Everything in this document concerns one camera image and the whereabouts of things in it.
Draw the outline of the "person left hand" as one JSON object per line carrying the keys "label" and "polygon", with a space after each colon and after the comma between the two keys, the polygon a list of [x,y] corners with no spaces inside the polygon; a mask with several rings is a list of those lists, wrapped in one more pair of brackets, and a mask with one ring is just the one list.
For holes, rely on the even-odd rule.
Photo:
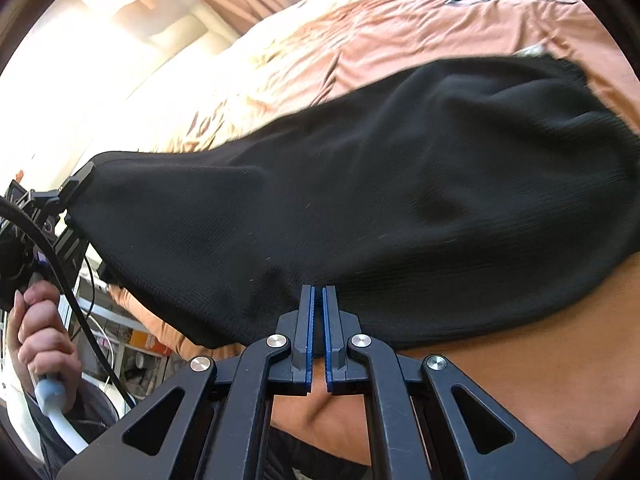
{"label": "person left hand", "polygon": [[6,344],[23,390],[34,396],[32,378],[55,375],[65,387],[62,412],[68,413],[75,404],[82,366],[58,313],[59,301],[58,289],[47,281],[33,284],[24,294],[18,290],[9,314]]}

